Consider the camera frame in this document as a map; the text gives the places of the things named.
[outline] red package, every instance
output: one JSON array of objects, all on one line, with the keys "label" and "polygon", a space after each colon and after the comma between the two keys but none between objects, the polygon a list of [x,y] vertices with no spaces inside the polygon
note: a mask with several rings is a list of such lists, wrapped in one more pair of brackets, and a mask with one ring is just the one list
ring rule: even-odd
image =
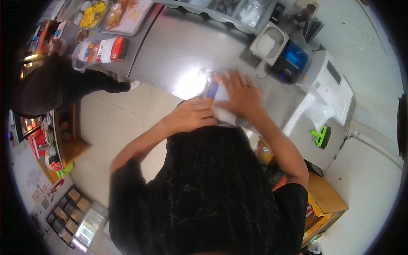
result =
[{"label": "red package", "polygon": [[96,61],[110,63],[125,59],[129,40],[123,37],[114,37],[102,40],[96,56]]}]

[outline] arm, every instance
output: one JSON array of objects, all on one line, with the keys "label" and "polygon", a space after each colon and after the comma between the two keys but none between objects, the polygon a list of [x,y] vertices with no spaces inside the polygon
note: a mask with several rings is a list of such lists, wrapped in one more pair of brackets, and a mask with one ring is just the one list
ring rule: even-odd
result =
[{"label": "arm", "polygon": [[257,89],[246,77],[244,81],[237,71],[230,71],[230,78],[221,74],[230,97],[230,102],[218,105],[245,118],[269,143],[287,183],[298,183],[307,189],[309,173],[303,157],[294,144],[270,119],[259,102]]},{"label": "arm", "polygon": [[124,166],[131,158],[141,162],[156,145],[173,134],[216,125],[213,114],[211,105],[202,98],[183,102],[151,129],[126,145],[112,161],[111,173]]}]

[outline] tiled floor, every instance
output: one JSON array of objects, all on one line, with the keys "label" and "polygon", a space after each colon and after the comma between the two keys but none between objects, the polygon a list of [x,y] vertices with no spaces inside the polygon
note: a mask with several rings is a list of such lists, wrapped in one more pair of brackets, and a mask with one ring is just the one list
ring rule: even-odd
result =
[{"label": "tiled floor", "polygon": [[[109,166],[131,140],[169,114],[182,100],[142,84],[127,93],[97,91],[81,102],[81,136],[91,148],[75,162],[74,183],[92,199],[108,207]],[[257,142],[257,136],[250,139]],[[166,141],[157,145],[142,162],[146,181],[163,166]]]}]

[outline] black pants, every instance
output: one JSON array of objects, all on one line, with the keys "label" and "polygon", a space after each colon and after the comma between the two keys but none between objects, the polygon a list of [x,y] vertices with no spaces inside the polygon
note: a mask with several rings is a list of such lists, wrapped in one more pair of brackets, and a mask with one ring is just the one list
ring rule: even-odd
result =
[{"label": "black pants", "polygon": [[75,71],[65,83],[64,99],[57,111],[66,111],[69,105],[79,102],[84,96],[99,90],[109,93],[129,91],[128,82],[119,82],[103,72],[87,69],[84,73]]}]

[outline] yellow food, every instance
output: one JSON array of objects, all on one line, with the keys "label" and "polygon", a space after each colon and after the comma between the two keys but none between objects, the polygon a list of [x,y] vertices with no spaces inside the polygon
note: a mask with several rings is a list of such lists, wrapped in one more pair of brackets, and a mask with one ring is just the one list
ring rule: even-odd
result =
[{"label": "yellow food", "polygon": [[95,4],[94,6],[88,7],[84,12],[84,17],[82,18],[79,25],[85,28],[93,28],[99,20],[99,17],[95,18],[95,14],[102,13],[106,9],[104,3]]}]

